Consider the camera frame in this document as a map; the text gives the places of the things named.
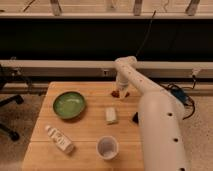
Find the chair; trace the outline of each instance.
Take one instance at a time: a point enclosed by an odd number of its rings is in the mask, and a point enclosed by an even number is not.
[[[4,84],[5,84],[5,81],[1,81],[0,89],[2,89],[4,87]],[[22,104],[24,102],[23,98],[20,95],[15,95],[15,96],[12,96],[10,98],[0,101],[0,107],[4,106],[14,100],[16,101],[17,104]],[[1,123],[0,123],[0,129],[3,132],[7,133],[12,141],[19,140],[19,134],[17,132],[9,129],[8,127],[6,127],[5,125],[3,125]]]

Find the white sponge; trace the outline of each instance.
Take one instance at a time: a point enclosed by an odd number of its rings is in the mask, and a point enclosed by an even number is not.
[[[106,121],[107,121],[107,124],[113,124],[118,122],[114,107],[106,108]]]

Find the black backdrop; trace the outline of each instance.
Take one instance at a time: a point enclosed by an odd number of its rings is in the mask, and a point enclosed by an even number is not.
[[[0,59],[114,60],[135,55],[149,22],[0,19]],[[213,20],[154,20],[138,59],[213,61]]]

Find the wooden tabletop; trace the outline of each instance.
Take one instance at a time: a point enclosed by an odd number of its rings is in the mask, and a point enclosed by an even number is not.
[[[115,82],[52,82],[49,85],[31,141],[22,165],[23,171],[143,171],[138,125],[132,122],[137,112],[139,92],[130,86],[130,96],[119,100],[110,95]],[[87,107],[81,117],[63,121],[53,111],[55,98],[66,91],[78,91]],[[107,125],[105,108],[114,107],[119,122]],[[56,127],[69,137],[75,150],[66,155],[60,151],[45,131],[46,125]],[[119,143],[119,154],[104,161],[96,152],[101,136],[112,135]]]

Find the cup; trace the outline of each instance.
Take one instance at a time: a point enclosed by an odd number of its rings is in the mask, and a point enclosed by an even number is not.
[[[103,136],[98,140],[96,150],[102,159],[111,160],[118,154],[118,142],[112,136]]]

